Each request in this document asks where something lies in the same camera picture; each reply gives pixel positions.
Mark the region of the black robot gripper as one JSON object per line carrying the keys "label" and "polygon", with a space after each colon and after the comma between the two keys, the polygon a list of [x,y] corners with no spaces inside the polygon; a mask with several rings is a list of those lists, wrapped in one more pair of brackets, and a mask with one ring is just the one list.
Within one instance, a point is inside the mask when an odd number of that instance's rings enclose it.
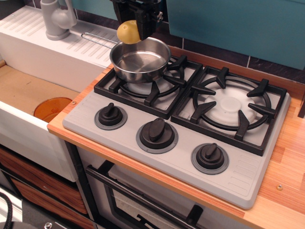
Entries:
{"label": "black robot gripper", "polygon": [[120,24],[136,19],[141,41],[155,33],[158,22],[163,20],[161,0],[112,0],[112,4]]}

